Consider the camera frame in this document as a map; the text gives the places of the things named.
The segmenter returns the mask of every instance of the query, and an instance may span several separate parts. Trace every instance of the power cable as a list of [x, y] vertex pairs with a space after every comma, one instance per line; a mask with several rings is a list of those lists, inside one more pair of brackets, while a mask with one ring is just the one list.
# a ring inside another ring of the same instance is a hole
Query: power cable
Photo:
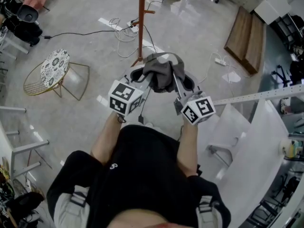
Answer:
[[147, 29], [147, 27], [146, 27], [145, 25], [143, 25], [143, 26], [145, 27], [146, 31], [148, 32], [149, 37], [150, 37], [151, 42], [152, 42], [152, 45], [153, 45], [153, 48], [154, 48], [155, 52], [157, 53], [157, 51], [156, 51], [155, 45], [154, 45], [154, 43], [153, 43], [152, 36], [151, 36], [150, 32], [148, 31], [148, 29]]
[[143, 106], [142, 106], [142, 111], [141, 111], [140, 115], [138, 116], [138, 121], [139, 121], [141, 124], [143, 124], [143, 115], [142, 115], [142, 113], [143, 113], [143, 108], [144, 108], [144, 105], [146, 104], [146, 101], [147, 101], [147, 99], [148, 99], [148, 96], [149, 96], [149, 94], [150, 94], [150, 91], [151, 91], [151, 87], [150, 87], [150, 89], [149, 89], [149, 92], [148, 92], [148, 95], [147, 95], [146, 99], [144, 100], [144, 103], [143, 103]]
[[[162, 3], [164, 0], [162, 0], [162, 1], [151, 1], [150, 3], [149, 3], [149, 5], [148, 5], [148, 8], [147, 8], [147, 10], [149, 10], [149, 7], [150, 7], [150, 5], [151, 5], [151, 3], [153, 3], [153, 2], [160, 2], [160, 3]], [[131, 20], [131, 23], [134, 23], [136, 20], [138, 20], [138, 18], [139, 17], [137, 17], [136, 19], [133, 19], [133, 20]]]
[[[117, 30], [117, 31], [123, 31], [123, 30], [126, 30], [126, 29], [130, 28], [130, 27], [131, 26], [129, 26], [127, 28], [124, 28], [124, 29], [121, 29], [121, 30]], [[65, 33], [61, 33], [61, 34], [58, 34], [58, 35], [54, 35], [54, 36], [41, 36], [41, 37], [43, 37], [44, 39], [52, 39], [54, 37], [61, 36], [61, 35], [66, 35], [66, 34], [87, 36], [87, 35], [91, 35], [91, 34], [95, 34], [95, 33], [100, 33], [100, 32], [115, 32], [115, 30], [99, 30], [99, 31], [95, 31], [95, 32], [91, 32], [91, 33], [86, 33], [86, 34], [74, 33], [74, 32], [65, 32]]]

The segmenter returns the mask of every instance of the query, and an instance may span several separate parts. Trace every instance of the white shelf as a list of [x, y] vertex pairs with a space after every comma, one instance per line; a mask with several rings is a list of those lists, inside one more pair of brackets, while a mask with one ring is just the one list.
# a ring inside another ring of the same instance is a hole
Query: white shelf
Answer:
[[219, 122], [219, 116], [213, 114], [208, 120], [199, 123], [198, 128], [198, 154], [203, 153]]
[[228, 149], [235, 158], [240, 146], [236, 144], [246, 135], [249, 128], [250, 122], [231, 104], [227, 104], [213, 131], [209, 145]]
[[229, 228], [239, 227], [262, 200], [284, 159], [279, 151], [288, 131], [270, 101], [260, 100], [232, 164], [218, 183], [231, 212]]

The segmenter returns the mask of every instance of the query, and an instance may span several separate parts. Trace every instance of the black cable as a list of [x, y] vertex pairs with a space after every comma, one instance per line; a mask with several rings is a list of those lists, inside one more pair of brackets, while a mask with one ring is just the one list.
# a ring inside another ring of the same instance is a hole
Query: black cable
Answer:
[[150, 91], [151, 91], [151, 87], [150, 87], [150, 89], [149, 89], [149, 92], [148, 92], [148, 95], [147, 95], [146, 99], [144, 100], [144, 103], [143, 103], [143, 106], [142, 106], [142, 111], [141, 111], [140, 116], [142, 116], [144, 104], [146, 104], [146, 101], [147, 101], [147, 99], [148, 99], [148, 96], [149, 96], [149, 94], [150, 94]]
[[[149, 3], [149, 5], [148, 5], [148, 8], [146, 9], [146, 10], [149, 10], [149, 7], [150, 7], [150, 5], [151, 5], [151, 3], [153, 3], [153, 2], [160, 2], [160, 3], [162, 3], [162, 1], [151, 1], [150, 3]], [[133, 20], [131, 20], [131, 23], [134, 23], [136, 20], [138, 20], [138, 18], [139, 17], [137, 17], [136, 19], [133, 19]]]
[[[123, 31], [123, 30], [126, 30], [128, 28], [130, 28], [131, 26], [127, 27], [127, 28], [124, 28], [124, 29], [121, 29], [121, 30], [117, 30], [117, 32], [119, 31]], [[74, 33], [74, 32], [65, 32], [65, 33], [61, 33], [61, 34], [58, 34], [58, 35], [54, 35], [54, 36], [42, 36], [44, 39], [51, 39], [51, 38], [54, 38], [56, 36], [61, 36], [61, 35], [65, 35], [65, 34], [73, 34], [73, 35], [80, 35], [80, 36], [87, 36], [87, 35], [91, 35], [91, 34], [94, 34], [94, 33], [100, 33], [100, 32], [115, 32], [115, 30], [99, 30], [99, 31], [95, 31], [95, 32], [91, 32], [91, 33], [87, 33], [87, 34], [81, 34], [81, 33]]]
[[154, 43], [153, 43], [153, 40], [152, 40], [152, 36], [150, 35], [150, 32], [148, 31], [147, 27], [145, 25], [143, 25], [145, 28], [146, 28], [146, 31], [148, 32], [149, 36], [150, 36], [150, 39], [151, 39], [151, 42], [152, 42], [152, 45], [153, 45], [153, 48], [155, 50], [155, 53], [157, 53], [156, 49], [155, 49], [155, 46], [154, 46]]

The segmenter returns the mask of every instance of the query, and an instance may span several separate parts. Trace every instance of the black cloth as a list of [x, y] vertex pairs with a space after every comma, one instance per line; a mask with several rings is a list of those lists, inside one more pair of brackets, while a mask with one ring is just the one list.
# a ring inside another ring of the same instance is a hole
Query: black cloth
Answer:
[[120, 131], [105, 166], [87, 153], [73, 152], [48, 191], [51, 217], [60, 194], [72, 194], [79, 185], [90, 187], [87, 227], [105, 228], [128, 209], [155, 211], [170, 223], [198, 227], [201, 196], [217, 192], [214, 199], [222, 201], [214, 183], [183, 174], [176, 164], [178, 147], [179, 142], [151, 128], [129, 125]]
[[35, 23], [26, 23], [19, 21], [16, 16], [13, 16], [4, 21], [3, 26], [6, 26], [16, 37], [32, 45], [36, 45], [42, 34], [42, 30]]
[[11, 214], [18, 223], [22, 218], [28, 216], [33, 209], [37, 208], [43, 199], [40, 193], [29, 192], [8, 201], [6, 207], [11, 209]]

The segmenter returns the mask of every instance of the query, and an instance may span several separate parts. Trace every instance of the white stool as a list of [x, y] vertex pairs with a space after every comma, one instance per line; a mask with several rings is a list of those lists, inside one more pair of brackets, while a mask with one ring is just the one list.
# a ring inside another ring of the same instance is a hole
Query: white stool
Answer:
[[25, 48], [23, 48], [22, 46], [18, 45], [16, 42], [12, 41], [10, 38], [8, 38], [8, 32], [9, 30], [4, 27], [1, 29], [0, 32], [0, 52], [7, 55], [8, 57], [17, 60], [17, 57], [12, 55], [11, 53], [5, 51], [4, 49], [9, 46], [12, 45], [13, 47], [17, 48], [18, 50], [22, 51], [25, 54], [28, 54], [29, 51], [26, 50]]
[[[0, 110], [10, 111], [10, 112], [20, 112], [20, 113], [26, 112], [25, 108], [15, 108], [15, 107], [6, 107], [6, 106], [0, 106]], [[45, 141], [13, 148], [7, 136], [12, 136], [17, 134], [19, 134], [19, 131], [5, 132], [0, 122], [0, 156], [2, 157], [2, 165], [5, 169], [9, 171], [10, 174], [9, 176], [11, 180], [41, 165], [40, 162], [36, 162], [28, 167], [24, 167], [20, 170], [15, 170], [15, 155], [26, 151], [31, 151], [41, 146], [45, 146], [49, 144], [49, 141], [45, 140]]]

